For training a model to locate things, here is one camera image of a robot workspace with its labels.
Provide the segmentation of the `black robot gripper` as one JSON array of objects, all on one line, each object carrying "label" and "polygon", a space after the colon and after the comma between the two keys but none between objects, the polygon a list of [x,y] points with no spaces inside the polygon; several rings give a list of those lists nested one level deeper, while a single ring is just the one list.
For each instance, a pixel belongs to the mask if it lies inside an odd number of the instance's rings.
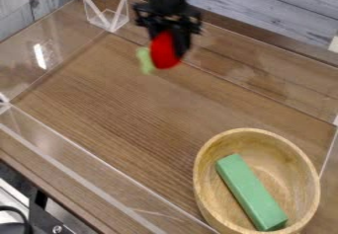
[{"label": "black robot gripper", "polygon": [[164,30],[171,30],[174,51],[183,58],[191,47],[191,34],[200,33],[202,14],[187,0],[148,0],[134,5],[136,25],[148,30],[154,39]]}]

